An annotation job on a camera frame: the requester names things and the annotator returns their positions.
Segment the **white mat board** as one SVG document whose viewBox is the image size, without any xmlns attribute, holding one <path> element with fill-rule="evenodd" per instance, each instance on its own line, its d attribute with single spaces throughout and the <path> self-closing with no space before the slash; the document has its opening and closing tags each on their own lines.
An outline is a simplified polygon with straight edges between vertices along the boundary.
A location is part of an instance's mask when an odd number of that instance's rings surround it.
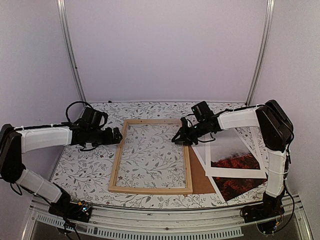
<svg viewBox="0 0 320 240">
<path fill-rule="evenodd" d="M 205 144 L 205 174 L 209 177 L 266 179 L 256 128 L 223 130 Z"/>
</svg>

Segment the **clear acrylic glazing sheet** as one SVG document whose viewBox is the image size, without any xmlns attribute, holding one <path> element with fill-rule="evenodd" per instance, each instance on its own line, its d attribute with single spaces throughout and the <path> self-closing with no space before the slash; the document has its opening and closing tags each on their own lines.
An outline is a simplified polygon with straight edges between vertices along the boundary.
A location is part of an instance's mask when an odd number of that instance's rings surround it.
<svg viewBox="0 0 320 240">
<path fill-rule="evenodd" d="M 179 128 L 174 123 L 128 124 L 116 186 L 185 188 L 184 149 L 172 142 Z"/>
</svg>

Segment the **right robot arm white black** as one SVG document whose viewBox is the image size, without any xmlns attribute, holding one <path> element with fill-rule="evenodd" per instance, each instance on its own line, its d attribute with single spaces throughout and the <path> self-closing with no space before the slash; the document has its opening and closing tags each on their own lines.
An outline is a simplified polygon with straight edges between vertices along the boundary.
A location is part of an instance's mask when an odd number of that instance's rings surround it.
<svg viewBox="0 0 320 240">
<path fill-rule="evenodd" d="M 197 145 L 199 138 L 208 133 L 244 127 L 260 129 L 269 156 L 264 195 L 270 199 L 259 206 L 258 213 L 262 218 L 269 218 L 278 210 L 278 203 L 274 199 L 285 192 L 285 179 L 291 162 L 290 144 L 294 139 L 294 127 L 284 110 L 274 99 L 264 104 L 225 109 L 218 113 L 214 113 L 207 102 L 202 101 L 191 110 L 197 124 L 189 126 L 187 119 L 182 117 L 182 126 L 172 138 L 172 143 L 191 146 Z"/>
</svg>

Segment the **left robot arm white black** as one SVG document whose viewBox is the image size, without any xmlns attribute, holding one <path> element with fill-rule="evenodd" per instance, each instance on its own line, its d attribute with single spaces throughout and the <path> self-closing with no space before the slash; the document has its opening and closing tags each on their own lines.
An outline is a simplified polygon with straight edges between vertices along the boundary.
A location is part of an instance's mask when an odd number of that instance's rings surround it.
<svg viewBox="0 0 320 240">
<path fill-rule="evenodd" d="M 63 217 L 70 217 L 75 211 L 69 202 L 70 195 L 41 173 L 35 173 L 35 166 L 27 167 L 23 161 L 30 163 L 31 158 L 35 158 L 39 163 L 41 158 L 45 158 L 45 163 L 48 163 L 64 147 L 89 144 L 95 149 L 119 144 L 122 138 L 117 127 L 85 128 L 75 124 L 14 127 L 7 123 L 0 129 L 0 176 L 5 182 L 16 184 L 55 204 L 55 209 Z"/>
</svg>

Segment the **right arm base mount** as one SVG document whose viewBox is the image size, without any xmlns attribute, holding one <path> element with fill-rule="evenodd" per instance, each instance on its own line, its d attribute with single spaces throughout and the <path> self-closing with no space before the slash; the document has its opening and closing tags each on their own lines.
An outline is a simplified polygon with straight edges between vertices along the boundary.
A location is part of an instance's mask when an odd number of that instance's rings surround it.
<svg viewBox="0 0 320 240">
<path fill-rule="evenodd" d="M 264 193 L 261 204 L 244 206 L 240 210 L 240 216 L 245 223 L 272 218 L 270 221 L 259 223 L 257 228 L 262 234 L 273 234 L 283 220 L 283 214 L 285 213 L 282 198 L 282 195 L 272 197 Z"/>
</svg>

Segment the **red forest landscape photo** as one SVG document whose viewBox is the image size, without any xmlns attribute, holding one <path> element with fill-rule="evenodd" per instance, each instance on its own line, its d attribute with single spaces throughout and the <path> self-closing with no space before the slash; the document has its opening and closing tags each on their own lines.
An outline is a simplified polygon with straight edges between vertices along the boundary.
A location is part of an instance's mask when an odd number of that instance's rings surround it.
<svg viewBox="0 0 320 240">
<path fill-rule="evenodd" d="M 204 162 L 204 155 L 196 154 L 200 164 Z M 249 150 L 238 150 L 219 156 L 217 160 L 210 162 L 216 168 L 228 169 L 255 169 L 260 165 L 255 156 Z M 207 176 L 216 194 L 221 194 L 223 201 L 234 199 L 266 182 L 263 178 L 230 178 L 221 176 Z"/>
</svg>

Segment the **light wooden picture frame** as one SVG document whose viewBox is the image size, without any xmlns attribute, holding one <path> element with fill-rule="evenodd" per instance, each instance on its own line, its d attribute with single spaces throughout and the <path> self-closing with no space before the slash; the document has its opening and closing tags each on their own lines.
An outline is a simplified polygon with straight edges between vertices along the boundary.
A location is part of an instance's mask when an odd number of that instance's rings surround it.
<svg viewBox="0 0 320 240">
<path fill-rule="evenodd" d="M 125 143 L 126 131 L 128 124 L 178 124 L 179 128 L 182 123 L 179 119 L 126 119 L 122 127 L 123 139 L 117 147 L 115 159 L 110 175 L 108 191 L 113 193 L 141 194 L 141 195 L 188 195 L 193 192 L 192 174 L 190 166 L 189 148 L 183 146 L 184 168 L 185 168 L 185 188 L 140 188 L 140 187 L 121 187 L 116 186 L 118 168 Z"/>
</svg>

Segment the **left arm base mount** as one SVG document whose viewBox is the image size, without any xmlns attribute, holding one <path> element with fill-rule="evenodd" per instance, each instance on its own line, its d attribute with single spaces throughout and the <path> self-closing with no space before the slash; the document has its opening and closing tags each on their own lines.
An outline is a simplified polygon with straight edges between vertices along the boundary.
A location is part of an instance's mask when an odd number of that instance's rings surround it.
<svg viewBox="0 0 320 240">
<path fill-rule="evenodd" d="M 84 200 L 72 203 L 71 196 L 64 192 L 57 202 L 50 204 L 48 212 L 66 219 L 88 223 L 92 215 L 92 205 Z"/>
</svg>

